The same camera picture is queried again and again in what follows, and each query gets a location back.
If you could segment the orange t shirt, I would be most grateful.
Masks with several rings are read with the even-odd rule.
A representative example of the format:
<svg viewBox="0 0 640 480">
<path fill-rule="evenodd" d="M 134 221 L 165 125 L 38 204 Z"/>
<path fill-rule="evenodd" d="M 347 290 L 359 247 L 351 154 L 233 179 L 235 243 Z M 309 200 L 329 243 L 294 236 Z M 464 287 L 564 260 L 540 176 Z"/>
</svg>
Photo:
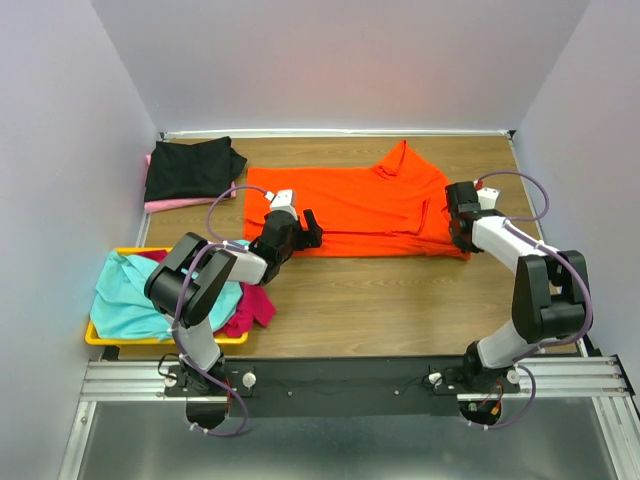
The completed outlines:
<svg viewBox="0 0 640 480">
<path fill-rule="evenodd" d="M 247 183 L 274 193 L 291 189 L 296 208 L 313 211 L 322 246 L 301 257 L 470 258 L 449 233 L 449 179 L 405 140 L 370 167 L 251 167 Z"/>
</svg>

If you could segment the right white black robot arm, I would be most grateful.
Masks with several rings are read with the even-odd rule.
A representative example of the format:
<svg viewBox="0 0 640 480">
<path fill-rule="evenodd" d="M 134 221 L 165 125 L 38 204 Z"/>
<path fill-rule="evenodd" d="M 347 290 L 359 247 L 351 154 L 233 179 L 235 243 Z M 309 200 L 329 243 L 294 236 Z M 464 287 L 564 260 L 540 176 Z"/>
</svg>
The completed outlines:
<svg viewBox="0 0 640 480">
<path fill-rule="evenodd" d="M 464 253 L 488 253 L 514 274 L 510 319 L 467 347 L 462 364 L 432 372 L 449 390 L 486 392 L 518 361 L 548 347 L 571 344 L 593 324 L 585 257 L 558 250 L 517 228 L 495 205 L 499 192 L 467 181 L 445 188 L 449 231 Z"/>
</svg>

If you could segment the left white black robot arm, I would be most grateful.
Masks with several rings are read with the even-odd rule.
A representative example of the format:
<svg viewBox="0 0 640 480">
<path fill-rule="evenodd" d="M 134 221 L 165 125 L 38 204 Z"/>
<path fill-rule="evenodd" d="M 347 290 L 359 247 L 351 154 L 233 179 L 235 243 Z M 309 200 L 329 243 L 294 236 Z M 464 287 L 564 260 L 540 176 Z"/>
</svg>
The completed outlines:
<svg viewBox="0 0 640 480">
<path fill-rule="evenodd" d="M 260 235 L 247 245 L 213 244 L 187 233 L 147 278 L 144 295 L 168 318 L 179 349 L 180 372 L 172 376 L 177 386 L 201 395 L 228 388 L 210 313 L 225 284 L 264 286 L 294 253 L 322 246 L 323 229 L 313 211 L 306 209 L 303 216 L 269 212 Z"/>
</svg>

